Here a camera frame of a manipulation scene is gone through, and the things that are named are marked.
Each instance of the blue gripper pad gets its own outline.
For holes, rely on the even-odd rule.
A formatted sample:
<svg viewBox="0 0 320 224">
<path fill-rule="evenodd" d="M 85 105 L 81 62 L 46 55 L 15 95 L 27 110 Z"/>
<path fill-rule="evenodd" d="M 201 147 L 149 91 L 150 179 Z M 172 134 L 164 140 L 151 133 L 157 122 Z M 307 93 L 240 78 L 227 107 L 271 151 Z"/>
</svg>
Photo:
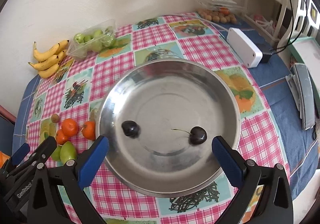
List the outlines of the blue gripper pad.
<svg viewBox="0 0 320 224">
<path fill-rule="evenodd" d="M 30 152 L 30 146 L 27 143 L 24 143 L 13 155 L 12 155 L 12 165 L 18 166 L 21 161 L 26 157 Z"/>
<path fill-rule="evenodd" d="M 241 188 L 244 182 L 244 171 L 240 168 L 236 159 L 233 158 L 233 156 L 236 155 L 234 152 L 238 153 L 238 151 L 232 150 L 221 136 L 216 136 L 212 140 L 212 152 L 221 165 L 230 184 L 233 187 Z M 238 155 L 244 163 L 242 156 L 239 153 Z"/>
<path fill-rule="evenodd" d="M 85 187 L 90 186 L 105 156 L 108 153 L 109 140 L 104 136 L 99 137 L 101 138 L 98 138 L 91 146 L 91 148 L 89 149 L 91 154 L 79 169 L 78 184 L 81 190 L 83 190 Z"/>
</svg>

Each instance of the bunch of bananas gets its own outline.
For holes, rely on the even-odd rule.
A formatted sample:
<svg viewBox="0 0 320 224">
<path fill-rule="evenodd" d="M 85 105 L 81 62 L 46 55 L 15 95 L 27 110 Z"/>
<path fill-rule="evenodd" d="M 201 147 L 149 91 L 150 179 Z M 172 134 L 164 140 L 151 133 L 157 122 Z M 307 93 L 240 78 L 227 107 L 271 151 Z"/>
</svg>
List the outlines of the bunch of bananas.
<svg viewBox="0 0 320 224">
<path fill-rule="evenodd" d="M 50 77 L 58 70 L 60 62 L 67 56 L 67 49 L 65 48 L 68 43 L 69 40 L 62 40 L 48 51 L 40 53 L 37 50 L 36 42 L 34 42 L 33 57 L 38 61 L 38 63 L 29 62 L 29 65 L 38 71 L 40 77 Z"/>
</svg>

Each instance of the metal bowl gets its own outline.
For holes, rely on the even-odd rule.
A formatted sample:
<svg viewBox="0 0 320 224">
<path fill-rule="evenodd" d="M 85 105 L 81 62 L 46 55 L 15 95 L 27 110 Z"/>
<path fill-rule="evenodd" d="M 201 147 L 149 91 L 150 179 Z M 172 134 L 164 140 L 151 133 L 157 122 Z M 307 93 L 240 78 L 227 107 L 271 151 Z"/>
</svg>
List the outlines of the metal bowl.
<svg viewBox="0 0 320 224">
<path fill-rule="evenodd" d="M 133 120 L 140 135 L 124 135 Z M 208 139 L 191 145 L 189 132 L 200 126 Z M 222 169 L 211 142 L 221 135 L 236 149 L 240 113 L 223 80 L 210 69 L 184 59 L 160 59 L 126 73 L 102 101 L 96 133 L 108 137 L 105 164 L 124 184 L 156 197 L 177 197 L 212 183 Z"/>
</svg>

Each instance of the dark cherry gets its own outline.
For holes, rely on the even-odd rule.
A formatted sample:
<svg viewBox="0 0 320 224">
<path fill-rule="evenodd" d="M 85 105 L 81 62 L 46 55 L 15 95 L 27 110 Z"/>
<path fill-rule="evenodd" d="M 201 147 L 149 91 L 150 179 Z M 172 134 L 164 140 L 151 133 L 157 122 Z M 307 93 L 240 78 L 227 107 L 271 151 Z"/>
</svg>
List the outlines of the dark cherry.
<svg viewBox="0 0 320 224">
<path fill-rule="evenodd" d="M 140 127 L 137 123 L 132 120 L 126 120 L 121 124 L 123 133 L 127 137 L 137 137 L 140 133 Z"/>
<path fill-rule="evenodd" d="M 200 145 L 207 140 L 207 133 L 202 127 L 193 127 L 190 131 L 189 140 L 193 145 Z"/>
</svg>

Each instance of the metal bolt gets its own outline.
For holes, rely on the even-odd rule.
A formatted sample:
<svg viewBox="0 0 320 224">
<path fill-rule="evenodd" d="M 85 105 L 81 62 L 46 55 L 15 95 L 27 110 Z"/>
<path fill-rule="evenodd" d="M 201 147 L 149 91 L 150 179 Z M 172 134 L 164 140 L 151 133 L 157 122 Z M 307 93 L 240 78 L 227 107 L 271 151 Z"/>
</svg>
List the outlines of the metal bolt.
<svg viewBox="0 0 320 224">
<path fill-rule="evenodd" d="M 247 165 L 252 167 L 255 165 L 255 162 L 253 160 L 249 159 L 249 160 L 247 160 Z"/>
<path fill-rule="evenodd" d="M 67 161 L 67 166 L 71 167 L 75 164 L 75 161 L 73 159 L 70 159 Z"/>
<path fill-rule="evenodd" d="M 39 170 L 43 169 L 44 168 L 44 164 L 43 163 L 38 163 L 37 168 Z"/>
<path fill-rule="evenodd" d="M 282 170 L 282 169 L 283 169 L 283 165 L 282 165 L 282 164 L 277 164 L 277 168 L 278 168 L 279 170 Z"/>
</svg>

